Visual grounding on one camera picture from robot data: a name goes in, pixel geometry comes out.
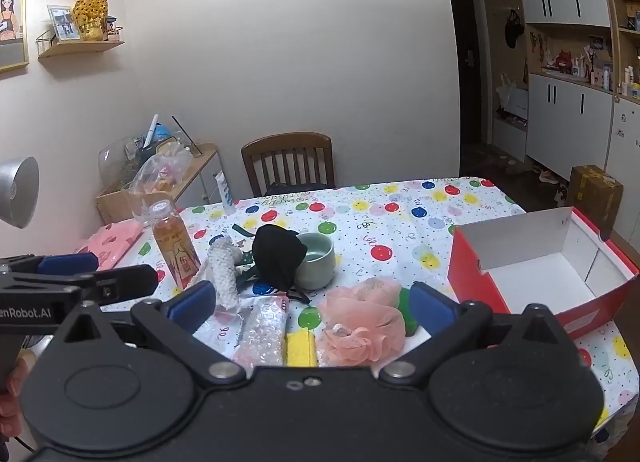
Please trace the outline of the person's left hand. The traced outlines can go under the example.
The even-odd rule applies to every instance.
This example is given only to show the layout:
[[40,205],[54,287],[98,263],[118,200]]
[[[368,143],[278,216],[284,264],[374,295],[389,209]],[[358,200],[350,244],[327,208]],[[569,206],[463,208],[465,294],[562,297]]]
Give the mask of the person's left hand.
[[12,372],[6,379],[6,391],[1,394],[1,434],[16,437],[22,432],[20,393],[29,373],[28,362],[25,357],[18,357]]

